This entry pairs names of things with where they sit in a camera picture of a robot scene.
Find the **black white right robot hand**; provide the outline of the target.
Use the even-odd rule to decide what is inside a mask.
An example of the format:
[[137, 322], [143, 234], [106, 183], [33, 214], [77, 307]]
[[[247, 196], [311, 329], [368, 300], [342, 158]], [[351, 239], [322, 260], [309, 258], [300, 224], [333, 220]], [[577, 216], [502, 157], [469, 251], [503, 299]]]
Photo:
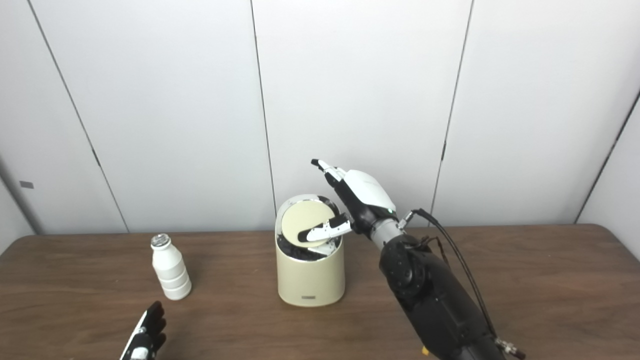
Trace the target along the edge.
[[382, 249], [401, 233], [396, 228], [386, 238], [375, 239], [376, 227], [387, 220], [398, 223], [398, 215], [390, 196], [374, 177], [359, 170], [345, 171], [321, 159], [312, 159], [311, 164], [322, 171], [327, 183], [345, 205], [346, 212], [300, 231], [297, 235], [299, 242], [316, 243], [354, 231], [365, 235], [378, 249]]

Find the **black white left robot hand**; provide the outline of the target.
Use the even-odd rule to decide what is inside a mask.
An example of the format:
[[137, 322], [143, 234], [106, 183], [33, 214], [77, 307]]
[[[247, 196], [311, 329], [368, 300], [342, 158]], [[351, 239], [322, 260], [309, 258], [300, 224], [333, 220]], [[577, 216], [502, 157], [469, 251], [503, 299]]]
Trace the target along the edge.
[[167, 341], [167, 335], [163, 332], [166, 326], [162, 302], [154, 301], [135, 325], [122, 351], [121, 360], [155, 360]]

